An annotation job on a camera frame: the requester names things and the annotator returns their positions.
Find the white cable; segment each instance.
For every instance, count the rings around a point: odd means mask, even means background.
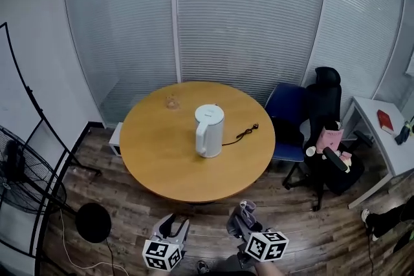
[[[79,267],[78,265],[76,265],[75,263],[73,263],[72,262],[72,260],[71,260],[71,258],[69,257],[69,253],[67,253],[67,249],[66,249],[66,245],[65,245],[65,224],[63,223],[63,214],[62,214],[62,210],[60,210],[60,217],[61,217],[61,219],[62,219],[62,233],[63,233],[63,247],[65,248],[65,252],[66,252],[66,255],[67,255],[67,258],[69,259],[69,262],[71,263],[71,264],[73,264],[75,267],[77,267],[77,268],[79,268],[79,269],[83,269],[83,270],[85,270],[85,269],[92,269],[92,268],[95,268],[96,266],[99,266],[100,264],[108,264],[108,265],[110,265],[110,266],[112,266],[112,264],[111,263],[108,263],[108,262],[99,262],[99,263],[97,263],[97,264],[94,264],[93,266],[91,266],[91,267]],[[122,270],[124,270],[125,271],[125,273],[127,274],[127,276],[129,276],[129,274],[128,274],[128,272],[125,270],[125,268],[124,267],[122,267],[122,266],[119,266],[119,265],[117,265],[117,264],[114,264],[113,265],[114,267],[117,267],[118,269],[122,269]]]

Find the kettle handle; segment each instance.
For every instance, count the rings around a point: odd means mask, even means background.
[[[207,131],[208,124],[206,121],[200,122],[197,130],[195,131],[195,150],[199,154],[204,154],[206,152],[206,148],[204,146],[206,131]]]

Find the red book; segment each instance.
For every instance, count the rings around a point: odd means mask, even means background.
[[[380,121],[381,129],[389,134],[393,134],[394,128],[393,124],[391,123],[391,119],[389,118],[389,115],[386,112],[381,111],[380,109],[378,110],[378,112],[376,112],[376,115],[378,115],[378,120]]]

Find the chair armrest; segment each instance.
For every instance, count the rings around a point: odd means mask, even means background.
[[[326,159],[332,162],[336,167],[338,167],[339,170],[348,170],[348,167],[344,164],[344,162],[341,159],[339,159],[339,156],[337,156],[330,147],[325,147],[323,149],[323,154],[326,156]]]
[[[361,133],[359,130],[354,131],[354,134],[357,139],[351,144],[351,146],[349,146],[348,151],[350,153],[354,153],[354,151],[359,145],[361,145],[361,143],[364,143],[368,147],[373,146],[373,142],[369,139],[369,137]]]

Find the pink bag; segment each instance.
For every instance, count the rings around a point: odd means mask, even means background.
[[[341,130],[326,130],[323,127],[318,141],[316,142],[316,153],[321,154],[325,147],[330,147],[332,151],[338,150],[341,142],[343,129]]]

